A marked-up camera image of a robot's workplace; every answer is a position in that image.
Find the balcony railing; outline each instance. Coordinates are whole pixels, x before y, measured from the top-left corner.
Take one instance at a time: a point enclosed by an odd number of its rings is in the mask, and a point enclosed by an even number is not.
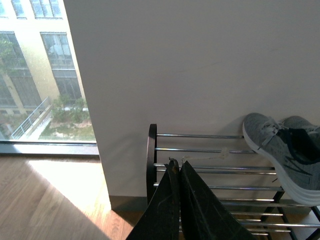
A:
[[[25,135],[28,130],[36,123],[40,115],[50,106],[49,97],[47,97],[43,102],[24,120],[23,123],[11,134],[12,139],[20,139]]]

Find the wooden floor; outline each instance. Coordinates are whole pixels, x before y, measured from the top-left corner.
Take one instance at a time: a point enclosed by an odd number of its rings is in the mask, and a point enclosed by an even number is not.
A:
[[[111,210],[98,160],[0,158],[0,240],[123,240],[142,214]],[[289,217],[319,223],[312,215]],[[300,240],[313,231],[296,233]],[[272,237],[291,239],[288,233]]]

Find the white sole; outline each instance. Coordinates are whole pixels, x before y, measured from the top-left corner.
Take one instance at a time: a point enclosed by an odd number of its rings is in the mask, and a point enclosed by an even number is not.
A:
[[[288,176],[282,165],[268,152],[262,148],[258,149],[256,145],[248,136],[245,125],[242,125],[243,136],[249,147],[256,153],[267,158],[274,166],[275,172],[285,192],[297,203],[306,206],[319,206],[320,205],[320,190],[304,189],[295,184]]]

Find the glass pane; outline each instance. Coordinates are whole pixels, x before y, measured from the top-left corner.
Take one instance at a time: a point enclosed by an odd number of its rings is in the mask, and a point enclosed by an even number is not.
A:
[[[26,14],[23,21],[1,19],[0,140],[95,141],[63,5],[0,1],[12,4],[17,17]]]
[[[6,16],[6,11],[2,3],[2,0],[0,0],[0,17],[5,17],[5,16]]]
[[[44,12],[42,10],[41,4],[39,0],[32,0],[32,8],[33,8],[33,12],[34,15],[36,17],[44,17]]]
[[[20,0],[12,0],[12,5],[17,17],[25,17],[24,9],[22,8]]]

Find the yellow building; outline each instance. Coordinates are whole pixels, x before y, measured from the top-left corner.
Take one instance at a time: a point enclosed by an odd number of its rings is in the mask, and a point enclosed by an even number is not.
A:
[[[62,0],[0,0],[0,113],[85,98]]]

